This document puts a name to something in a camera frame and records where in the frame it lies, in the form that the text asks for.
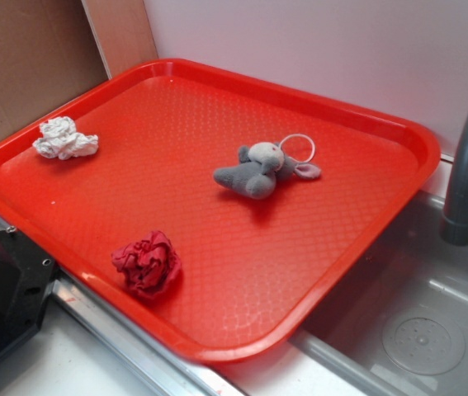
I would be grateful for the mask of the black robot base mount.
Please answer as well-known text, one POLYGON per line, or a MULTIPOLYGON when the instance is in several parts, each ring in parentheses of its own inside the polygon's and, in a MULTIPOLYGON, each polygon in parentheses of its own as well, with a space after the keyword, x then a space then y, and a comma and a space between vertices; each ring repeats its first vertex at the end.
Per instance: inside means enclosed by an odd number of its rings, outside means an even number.
POLYGON ((56 271, 22 231, 0 231, 0 360, 40 331, 56 271))

